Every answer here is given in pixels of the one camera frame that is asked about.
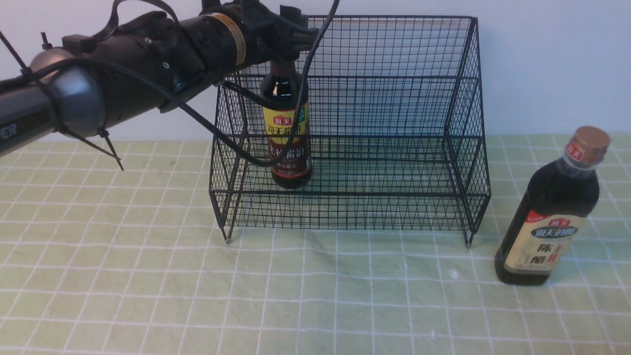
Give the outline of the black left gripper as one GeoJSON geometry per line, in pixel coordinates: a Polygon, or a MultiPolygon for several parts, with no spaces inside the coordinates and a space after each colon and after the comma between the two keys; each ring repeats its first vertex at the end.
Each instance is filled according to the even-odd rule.
{"type": "Polygon", "coordinates": [[[251,67],[269,61],[263,45],[286,61],[297,60],[311,50],[319,29],[309,27],[308,17],[297,7],[281,6],[273,13],[259,0],[237,0],[235,3],[240,36],[237,45],[237,66],[251,67]]]}

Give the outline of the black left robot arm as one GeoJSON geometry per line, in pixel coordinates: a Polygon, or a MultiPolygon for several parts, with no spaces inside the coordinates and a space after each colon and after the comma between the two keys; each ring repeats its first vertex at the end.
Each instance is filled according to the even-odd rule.
{"type": "Polygon", "coordinates": [[[55,132],[89,144],[152,109],[191,112],[186,103],[225,77],[295,61],[321,34],[297,7],[276,14],[258,0],[204,0],[186,20],[152,0],[158,11],[124,24],[119,4],[97,34],[65,36],[61,47],[45,42],[29,65],[15,56],[22,73],[1,82],[2,156],[55,132]]]}

